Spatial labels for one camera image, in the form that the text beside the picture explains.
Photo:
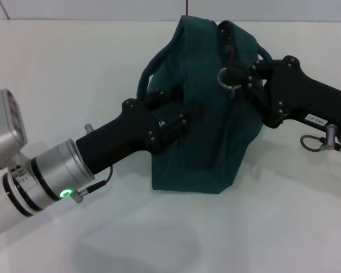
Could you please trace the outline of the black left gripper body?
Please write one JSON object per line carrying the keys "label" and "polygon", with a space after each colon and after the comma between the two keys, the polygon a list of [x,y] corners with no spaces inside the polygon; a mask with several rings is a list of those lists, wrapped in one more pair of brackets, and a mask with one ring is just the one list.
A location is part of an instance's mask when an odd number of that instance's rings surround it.
{"label": "black left gripper body", "polygon": [[159,152],[159,123],[145,100],[128,99],[116,119],[76,140],[76,145],[85,165],[97,174],[134,152]]}

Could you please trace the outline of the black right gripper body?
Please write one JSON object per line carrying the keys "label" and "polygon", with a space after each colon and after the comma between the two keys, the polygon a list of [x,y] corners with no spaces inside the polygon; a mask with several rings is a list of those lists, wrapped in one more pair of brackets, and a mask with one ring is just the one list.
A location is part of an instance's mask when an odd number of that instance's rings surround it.
{"label": "black right gripper body", "polygon": [[307,76],[294,56],[264,60],[263,67],[271,107],[263,119],[266,126],[275,129],[292,119],[326,132],[328,125],[335,125],[341,143],[341,90]]}

